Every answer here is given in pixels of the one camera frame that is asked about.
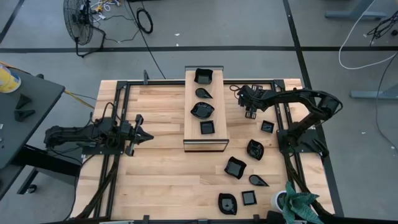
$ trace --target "concrete floor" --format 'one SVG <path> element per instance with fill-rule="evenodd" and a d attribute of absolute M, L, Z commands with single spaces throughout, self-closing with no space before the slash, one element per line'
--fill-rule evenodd
<path fill-rule="evenodd" d="M 326 10 L 347 10 L 358 1 L 289 1 L 301 46 L 339 46 L 354 22 L 323 17 Z M 0 1 L 0 30 L 15 7 L 14 1 Z M 132 4 L 136 9 L 138 3 Z M 63 2 L 25 0 L 1 48 L 72 48 L 63 21 Z M 154 32 L 146 37 L 150 46 L 266 45 L 293 46 L 284 6 L 280 0 L 161 0 L 145 2 L 154 20 Z M 398 10 L 395 0 L 376 1 L 372 10 L 391 15 Z M 125 8 L 112 8 L 106 16 L 124 14 Z M 363 34 L 377 22 L 360 22 L 347 45 L 365 46 L 370 37 Z M 114 18 L 101 22 L 108 37 L 130 38 L 136 28 L 131 21 Z M 396 46 L 398 38 L 389 35 L 375 45 Z M 100 36 L 85 47 L 96 47 Z M 106 42 L 106 47 L 143 47 L 140 35 L 132 42 Z M 323 127 L 336 183 L 346 217 L 398 220 L 396 186 L 398 153 L 376 129 L 374 100 L 354 100 L 350 90 L 376 90 L 386 63 L 362 70 L 345 70 L 338 64 L 337 52 L 304 52 L 314 90 L 337 96 L 345 105 Z M 393 52 L 344 52 L 349 66 L 382 60 Z M 186 65 L 223 65 L 226 78 L 302 78 L 294 51 L 196 51 L 154 52 L 167 78 L 183 78 Z M 151 79 L 161 78 L 148 52 L 107 52 L 81 59 L 74 53 L 0 54 L 2 61 L 32 74 L 65 85 L 72 92 L 96 97 L 101 80 L 141 79 L 146 69 Z M 398 83 L 398 62 L 392 63 L 382 89 Z M 394 101 L 380 101 L 381 129 L 398 144 L 398 109 Z M 63 95 L 29 144 L 44 147 L 44 131 L 53 126 L 81 126 L 90 109 Z M 79 157 L 79 152 L 71 156 Z M 16 195 L 29 173 L 27 167 L 0 201 L 4 223 L 43 223 L 65 218 L 73 201 L 73 186 L 39 174 L 39 190 Z"/>

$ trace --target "yellow container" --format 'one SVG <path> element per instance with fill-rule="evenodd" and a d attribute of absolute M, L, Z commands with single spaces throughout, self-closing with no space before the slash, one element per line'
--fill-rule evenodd
<path fill-rule="evenodd" d="M 0 64 L 0 93 L 11 93 L 21 85 L 21 79 Z"/>

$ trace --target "small black dish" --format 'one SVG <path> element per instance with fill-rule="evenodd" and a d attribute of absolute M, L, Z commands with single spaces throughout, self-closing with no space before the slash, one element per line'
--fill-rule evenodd
<path fill-rule="evenodd" d="M 213 121 L 200 121 L 200 132 L 201 134 L 215 133 Z"/>
<path fill-rule="evenodd" d="M 257 204 L 256 195 L 253 190 L 242 192 L 243 205 L 255 205 Z"/>
<path fill-rule="evenodd" d="M 240 179 L 243 176 L 244 168 L 246 168 L 246 164 L 243 161 L 240 161 L 239 159 L 236 159 L 232 156 L 231 158 L 229 158 L 224 171 L 227 174 L 232 175 L 237 179 Z"/>
<path fill-rule="evenodd" d="M 257 159 L 258 161 L 261 160 L 262 155 L 264 155 L 264 146 L 261 143 L 250 140 L 247 148 L 249 156 Z"/>
<path fill-rule="evenodd" d="M 199 84 L 210 84 L 213 80 L 213 71 L 210 69 L 198 68 L 195 72 L 195 82 Z"/>
<path fill-rule="evenodd" d="M 269 121 L 262 121 L 261 131 L 265 131 L 268 133 L 274 132 L 274 123 Z"/>
<path fill-rule="evenodd" d="M 225 215 L 236 215 L 238 212 L 238 204 L 234 195 L 222 194 L 218 195 L 218 208 Z"/>
<path fill-rule="evenodd" d="M 265 182 L 265 180 L 263 180 L 258 175 L 250 175 L 249 182 L 250 182 L 250 184 L 255 185 L 255 186 L 269 187 L 267 182 Z"/>
<path fill-rule="evenodd" d="M 195 90 L 195 94 L 197 97 L 199 98 L 209 98 L 209 99 L 213 99 L 213 97 L 210 95 L 209 92 L 207 92 L 204 88 L 197 88 Z"/>
<path fill-rule="evenodd" d="M 193 106 L 191 114 L 200 119 L 209 118 L 214 111 L 214 107 L 205 102 L 199 102 Z"/>

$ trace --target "green leaves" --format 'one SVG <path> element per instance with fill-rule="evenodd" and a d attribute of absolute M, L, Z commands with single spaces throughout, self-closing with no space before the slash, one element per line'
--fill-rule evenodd
<path fill-rule="evenodd" d="M 319 197 L 311 193 L 296 193 L 292 183 L 286 182 L 286 196 L 281 203 L 283 206 L 283 215 L 287 224 L 292 224 L 295 214 L 304 220 L 316 224 L 323 224 L 318 215 L 311 209 L 310 204 Z"/>

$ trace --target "fan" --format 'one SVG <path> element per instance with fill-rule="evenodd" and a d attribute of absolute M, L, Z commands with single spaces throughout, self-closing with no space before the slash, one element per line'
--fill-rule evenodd
<path fill-rule="evenodd" d="M 63 18 L 70 37 L 76 43 L 76 54 L 84 57 L 91 53 L 97 52 L 103 48 L 105 40 L 105 31 L 93 25 L 93 13 L 90 9 L 89 0 L 64 0 L 63 1 Z M 93 37 L 93 30 L 102 33 L 101 46 L 91 52 L 85 54 L 78 53 L 78 45 L 88 44 Z"/>

